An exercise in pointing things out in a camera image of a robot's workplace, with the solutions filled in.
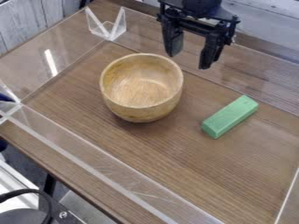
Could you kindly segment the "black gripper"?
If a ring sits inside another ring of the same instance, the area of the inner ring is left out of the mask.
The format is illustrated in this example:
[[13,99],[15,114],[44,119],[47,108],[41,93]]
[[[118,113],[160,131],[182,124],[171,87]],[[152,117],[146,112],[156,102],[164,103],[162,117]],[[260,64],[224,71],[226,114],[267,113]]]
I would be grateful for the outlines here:
[[183,49],[183,32],[206,38],[199,69],[219,60],[224,45],[231,45],[239,16],[224,10],[222,0],[158,0],[158,21],[163,27],[164,50],[174,57]]

